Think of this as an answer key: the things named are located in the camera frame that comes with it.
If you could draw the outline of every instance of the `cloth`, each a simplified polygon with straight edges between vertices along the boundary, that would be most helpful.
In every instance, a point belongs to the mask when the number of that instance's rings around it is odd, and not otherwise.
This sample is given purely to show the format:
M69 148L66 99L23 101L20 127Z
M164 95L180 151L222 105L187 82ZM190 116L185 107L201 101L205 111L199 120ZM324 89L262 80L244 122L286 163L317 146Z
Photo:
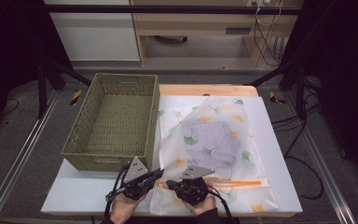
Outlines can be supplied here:
M165 181L180 180L188 167L214 170L204 177L226 200L232 213L263 212L279 205L269 186L264 164L241 97L209 96L160 105L159 163L164 174L156 182L152 214L188 216L189 211ZM216 201L219 212L224 206Z

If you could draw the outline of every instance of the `gray carpet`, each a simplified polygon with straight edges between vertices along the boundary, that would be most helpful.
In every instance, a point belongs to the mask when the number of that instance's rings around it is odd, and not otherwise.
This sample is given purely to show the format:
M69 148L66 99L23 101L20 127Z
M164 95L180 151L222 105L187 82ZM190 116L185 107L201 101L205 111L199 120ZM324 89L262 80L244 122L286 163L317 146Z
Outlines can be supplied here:
M222 37L208 39L190 37L188 42L182 44L171 40L151 38L144 67L139 64L134 66L134 63L115 62L73 62L73 65L81 75L88 78L92 78L96 71L155 74L159 75L160 83L182 84L250 83L272 69L265 64L258 67L252 66L241 37L225 38L227 41L225 43L222 39ZM0 223L91 223L89 217L54 217L40 212L47 197L48 188L53 183L61 165L63 157L60 152L64 141L87 91L87 88L77 80L68 76L63 77L68 84L64 91L61 91L57 105L44 131L40 134L34 151L7 198L0 213ZM269 100L270 91L275 91L278 99L284 99L277 88L280 79L281 77L277 76L258 87L271 120L286 119L294 115L289 105L280 105ZM84 92L77 105L70 106L76 90ZM36 82L16 88L10 93L9 98L18 100L19 106L13 112L0 118L0 185L36 122L38 113ZM318 103L313 96L308 101L308 106ZM15 106L13 103L7 104L6 111L10 111ZM296 126L296 123L291 123L289 126ZM309 115L307 128L358 223L358 166L356 162L341 158L339 145L323 115L319 113ZM298 131L299 129L296 128L276 133L282 152L289 148ZM297 140L290 155L313 166L303 137ZM302 194L317 194L320 186L313 173L296 161L287 161L287 166L295 187ZM300 201L304 212L294 217L262 218L261 220L244 218L243 223L340 223L326 193L318 200L300 197ZM98 220L101 220L101 217L96 217L97 223Z
M161 83L175 83L178 75L161 75ZM208 74L209 83L219 83L219 77ZM193 79L193 83L206 83L204 78ZM70 106L73 94L76 90L83 90L79 102ZM283 95L276 91L275 85L264 85L259 88L259 94L265 100L265 105L271 120L280 120L293 116L288 105L272 103L269 100L269 91L275 91L278 99ZM54 181L63 157L60 152L75 121L81 100L85 96L87 88L82 84L67 84L61 91L59 101L54 108L48 124L41 133L34 151L28 159L21 176L13 191L7 199L0 220L5 218L35 218L37 222L41 219L74 220L76 222L86 221L90 223L89 217L54 217L40 212L43 202L47 197L47 190ZM18 87L10 96L19 100L19 107L0 120L0 183L5 173L15 160L21 144L25 141L27 134L31 131L37 115L37 95L35 82ZM309 105L317 103L315 97L310 97ZM319 113L309 115L307 127L312 137L322 151L324 159L328 163L345 199L358 222L358 167L355 162L343 160L339 154L339 146L332 135L324 116ZM286 151L292 143L298 128L292 131L276 133L282 151ZM296 156L312 165L306 145L301 137L297 140L290 155ZM305 195L315 195L319 190L317 179L308 169L295 161L287 161L287 166L294 180L296 188ZM336 212L326 194L318 200L307 200L300 197L304 212L291 218L263 218L263 223L339 223ZM11 222L26 223L23 219L11 219ZM255 218L245 218L245 223L259 223Z

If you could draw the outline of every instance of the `leaf pattern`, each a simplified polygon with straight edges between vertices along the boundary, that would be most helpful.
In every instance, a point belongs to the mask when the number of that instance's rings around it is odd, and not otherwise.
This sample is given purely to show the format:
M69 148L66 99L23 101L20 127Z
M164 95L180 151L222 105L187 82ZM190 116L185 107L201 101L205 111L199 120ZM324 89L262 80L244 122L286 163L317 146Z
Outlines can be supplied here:
M228 192L224 192L221 189L220 191L226 194L228 203L233 203L237 200L237 191L234 188L231 188Z
M209 118L209 117L201 117L201 118L199 118L199 121L200 122L205 122L205 123L207 123L207 122L209 122L209 121L211 121L212 119L211 118Z
M182 111L173 111L173 114L174 114L177 118L181 118L181 117L182 117Z
M212 159L212 150L217 149L218 147L214 147L212 149L207 148L206 146L202 147L202 155L205 159Z
M237 191L234 188L232 188L227 193L227 202L228 203L233 203L233 202L235 202L235 200L237 200Z
M235 99L237 100L234 104L237 104L237 105L243 105L243 100L240 100L240 99Z
M232 117L241 123L245 122L245 120L241 117L241 115L233 115Z
M217 108L213 108L213 107L211 107L210 105L209 105L209 107L214 111L214 113L216 113L216 114L220 114L220 113L222 113L222 110L220 109L220 107L218 106Z
M253 212L264 212L263 205L251 203L250 205Z
M175 130L176 130L177 127L178 127L178 126L176 125L176 126L171 127L171 128L168 130L168 139L170 139L170 138L172 137L172 134L173 134L173 132L175 132Z
M190 146L193 146L194 144L197 144L199 142L199 141L193 139L191 136L189 136L189 137L184 136L183 139L185 140L185 143Z
M250 160L250 157L252 156L252 154L250 153L250 152L248 152L248 151L243 151L242 152L242 160L243 161L248 161L248 162L250 162L253 166L255 166L252 162L251 162L251 160Z
M165 114L165 110L159 110L158 111L158 116L161 117Z
M185 161L184 161L184 160L181 160L180 158L178 158L178 159L175 161L175 167L176 167L176 168L181 168L184 164L185 164Z
M229 132L229 136L230 136L231 138L238 138L238 132L230 131L230 132Z

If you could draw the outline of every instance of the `hand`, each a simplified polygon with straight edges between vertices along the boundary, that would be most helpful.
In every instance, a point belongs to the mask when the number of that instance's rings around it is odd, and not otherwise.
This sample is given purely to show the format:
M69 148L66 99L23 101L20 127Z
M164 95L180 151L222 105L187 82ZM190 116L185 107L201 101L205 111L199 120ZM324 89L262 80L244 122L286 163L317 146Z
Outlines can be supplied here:
M216 201L214 200L214 196L210 193L206 196L205 200L202 203L197 205L191 205L190 203L185 203L185 206L190 209L194 215L198 216L206 211L212 210L216 207Z
M138 200L127 198L124 194L118 194L112 201L112 214L110 220L115 224L125 223L131 216L138 204L146 198L146 194Z

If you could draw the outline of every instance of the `wall outlet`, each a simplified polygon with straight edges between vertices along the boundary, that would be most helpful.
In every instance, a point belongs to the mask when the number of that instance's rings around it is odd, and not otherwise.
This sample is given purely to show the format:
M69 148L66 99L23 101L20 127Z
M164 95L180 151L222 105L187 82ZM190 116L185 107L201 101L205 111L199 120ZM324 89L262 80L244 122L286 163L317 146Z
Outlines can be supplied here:
M269 5L270 0L248 0L246 2L247 7L266 7Z

